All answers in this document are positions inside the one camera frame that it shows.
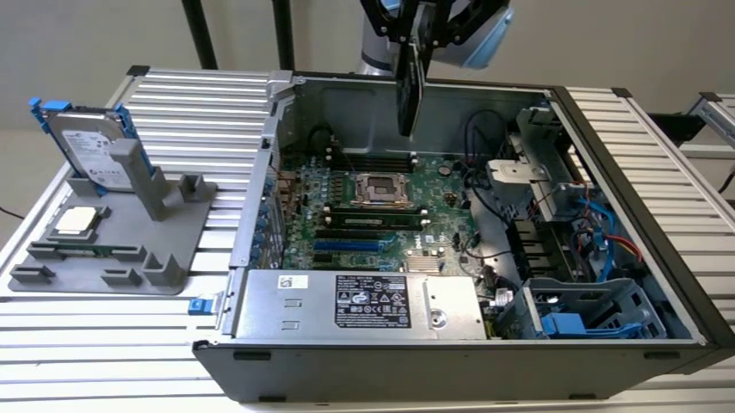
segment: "warning label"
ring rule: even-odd
[[[405,277],[337,275],[335,323],[344,329],[409,329]]]

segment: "blue latch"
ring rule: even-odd
[[[213,305],[213,299],[191,299],[188,302],[188,315],[211,316]]]
[[[643,325],[629,323],[617,329],[587,329],[575,312],[552,312],[541,317],[543,332],[549,338],[635,338]]]

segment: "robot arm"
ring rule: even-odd
[[[432,59],[460,67],[484,68],[513,12],[508,0],[360,2],[372,28],[371,33],[365,27],[360,72],[395,75],[399,130],[409,136]]]

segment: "black cable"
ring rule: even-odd
[[[17,213],[12,213],[10,211],[8,211],[6,209],[4,209],[1,206],[0,206],[0,212],[1,213],[6,213],[8,215],[10,215],[12,217],[17,218],[17,219],[25,219],[25,217]]]
[[[569,235],[569,238],[565,240],[565,244],[569,247],[569,253],[573,257],[573,262],[576,262],[576,266],[580,268],[580,270],[584,272],[584,276],[587,277],[587,280],[593,280],[589,272],[589,268],[587,267],[587,264],[584,262],[584,259],[581,258],[581,255],[579,251],[576,250],[576,245],[573,240],[576,237],[581,234],[589,233],[589,230],[587,228],[580,228],[575,232],[572,232],[572,235]]]
[[[473,178],[475,178],[475,184],[479,184],[480,182],[477,181],[476,172],[475,172]],[[487,203],[487,200],[484,200],[484,198],[480,196],[480,193],[477,192],[477,188],[475,187],[475,185],[471,185],[469,188],[472,188],[472,192],[475,193],[475,197],[480,201],[480,203],[483,204],[484,209],[487,209],[491,212],[491,214],[495,215],[495,217],[500,220],[500,222],[503,224],[505,224],[505,226],[509,228],[511,223],[509,223],[508,219]]]
[[[495,287],[497,288],[503,288],[501,285],[507,285],[509,286],[511,290],[513,290],[513,293],[517,293],[517,285],[513,281],[508,280],[505,277],[503,277],[501,275],[496,275],[495,276]]]
[[[313,151],[311,150],[311,140],[313,139],[315,135],[321,131],[329,132],[329,137],[335,136],[335,131],[328,124],[315,125],[309,129],[309,134],[307,135],[307,152],[313,153]]]
[[[500,124],[503,125],[503,132],[505,133],[505,135],[508,134],[508,123],[505,122],[505,118],[503,118],[503,115],[500,114],[500,112],[497,112],[495,109],[480,109],[477,110],[476,112],[473,112],[469,117],[467,118],[467,122],[464,124],[464,160],[465,162],[469,162],[469,151],[468,151],[468,148],[469,148],[469,143],[468,143],[468,140],[469,140],[469,126],[472,125],[472,121],[475,120],[475,117],[480,114],[493,114],[495,116],[497,116],[497,118],[500,119]],[[484,134],[480,132],[480,134],[483,135],[483,141],[484,143],[489,146],[489,142],[484,136]],[[473,146],[473,154],[475,154],[475,135],[472,134],[472,146]]]
[[[716,192],[721,194],[727,190],[727,187],[731,185],[732,178],[735,178],[735,170],[731,172],[729,175],[727,175],[727,178],[724,178],[723,185],[720,186],[720,189]]]
[[[492,254],[492,255],[489,255],[489,256],[476,256],[475,254],[472,254],[472,253],[469,252],[469,250],[468,250],[468,248],[467,248],[467,247],[469,246],[469,241],[471,241],[471,240],[472,240],[472,237],[469,237],[469,238],[467,239],[467,241],[464,242],[464,245],[461,246],[461,252],[463,252],[464,254],[467,254],[467,256],[471,256],[472,258],[475,258],[476,260],[488,260],[488,259],[491,259],[491,258],[495,258],[496,256],[501,256],[501,255],[504,255],[504,254],[509,254],[509,253],[513,252],[512,250],[507,250],[507,251],[501,251],[501,252],[499,252],[499,253],[496,253],[496,254]]]

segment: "white wall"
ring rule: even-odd
[[[269,0],[203,0],[219,65],[277,65]],[[628,88],[677,111],[705,89],[735,90],[731,0],[512,0],[516,20],[485,71],[433,65],[432,77]],[[292,0],[299,69],[351,71],[357,0]],[[179,0],[4,0],[0,129],[34,127],[30,96],[103,104],[132,64],[197,66]]]

